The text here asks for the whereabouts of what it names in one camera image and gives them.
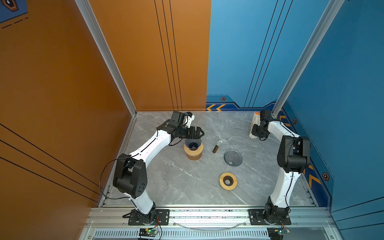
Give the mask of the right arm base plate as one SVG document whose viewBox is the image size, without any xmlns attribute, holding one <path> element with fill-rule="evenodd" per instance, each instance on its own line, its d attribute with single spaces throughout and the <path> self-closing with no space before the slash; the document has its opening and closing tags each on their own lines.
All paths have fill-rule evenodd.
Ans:
<svg viewBox="0 0 384 240">
<path fill-rule="evenodd" d="M 271 211 L 270 214 L 266 213 L 265 209 L 249 209 L 249 220 L 251 225 L 285 225 L 290 226 L 292 224 L 290 216 L 286 210 Z"/>
</svg>

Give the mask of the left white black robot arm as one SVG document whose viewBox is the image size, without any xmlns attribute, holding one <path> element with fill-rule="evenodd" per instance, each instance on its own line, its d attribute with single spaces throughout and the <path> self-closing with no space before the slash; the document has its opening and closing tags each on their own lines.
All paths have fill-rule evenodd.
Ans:
<svg viewBox="0 0 384 240">
<path fill-rule="evenodd" d="M 140 148 L 117 158 L 113 186 L 135 206 L 130 216 L 149 225 L 156 219 L 156 204 L 149 197 L 147 167 L 156 155 L 174 139 L 199 140 L 204 136 L 200 127 L 191 126 L 192 112 L 174 111 L 171 118 L 156 128 L 154 135 Z"/>
</svg>

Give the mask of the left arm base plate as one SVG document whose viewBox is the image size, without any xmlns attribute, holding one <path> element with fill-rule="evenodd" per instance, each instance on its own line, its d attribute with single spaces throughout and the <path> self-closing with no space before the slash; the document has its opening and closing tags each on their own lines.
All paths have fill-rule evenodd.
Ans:
<svg viewBox="0 0 384 240">
<path fill-rule="evenodd" d="M 155 209 L 150 211 L 149 214 L 144 215 L 138 210 L 132 210 L 130 213 L 128 225 L 129 226 L 143 226 L 160 224 L 161 226 L 167 226 L 170 219 L 169 209 Z"/>
</svg>

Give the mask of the coffee filter bag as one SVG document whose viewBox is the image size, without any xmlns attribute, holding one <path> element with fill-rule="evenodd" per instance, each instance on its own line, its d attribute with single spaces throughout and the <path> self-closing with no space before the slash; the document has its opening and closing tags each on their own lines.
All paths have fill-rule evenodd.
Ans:
<svg viewBox="0 0 384 240">
<path fill-rule="evenodd" d="M 260 113 L 255 112 L 254 116 L 253 116 L 252 123 L 251 123 L 251 130 L 250 130 L 250 134 L 249 134 L 249 137 L 251 139 L 257 139 L 260 137 L 259 125 L 260 125 Z"/>
</svg>

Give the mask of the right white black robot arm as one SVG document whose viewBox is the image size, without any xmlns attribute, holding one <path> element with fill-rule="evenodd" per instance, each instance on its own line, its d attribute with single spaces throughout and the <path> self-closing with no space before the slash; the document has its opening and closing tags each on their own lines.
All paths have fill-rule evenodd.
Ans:
<svg viewBox="0 0 384 240">
<path fill-rule="evenodd" d="M 263 110 L 254 114 L 250 136 L 265 141 L 270 135 L 279 140 L 277 163 L 280 167 L 273 193 L 268 197 L 260 215 L 266 224 L 274 225 L 288 220 L 290 199 L 294 186 L 310 164 L 310 140 L 290 130 L 283 122 L 273 118 L 272 112 Z"/>
</svg>

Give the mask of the blue glass dripper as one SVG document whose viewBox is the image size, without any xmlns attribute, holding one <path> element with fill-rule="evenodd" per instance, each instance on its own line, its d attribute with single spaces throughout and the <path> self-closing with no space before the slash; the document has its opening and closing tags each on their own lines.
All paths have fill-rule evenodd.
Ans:
<svg viewBox="0 0 384 240">
<path fill-rule="evenodd" d="M 202 144 L 200 139 L 186 139 L 185 145 L 191 151 L 196 151 Z"/>
</svg>

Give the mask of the grey glass dripper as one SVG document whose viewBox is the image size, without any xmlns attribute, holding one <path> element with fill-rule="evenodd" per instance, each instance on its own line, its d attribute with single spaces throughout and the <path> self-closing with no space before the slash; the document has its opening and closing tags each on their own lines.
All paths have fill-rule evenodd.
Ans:
<svg viewBox="0 0 384 240">
<path fill-rule="evenodd" d="M 235 150 L 229 150 L 224 153 L 224 161 L 227 165 L 238 167 L 243 162 L 242 155 Z"/>
</svg>

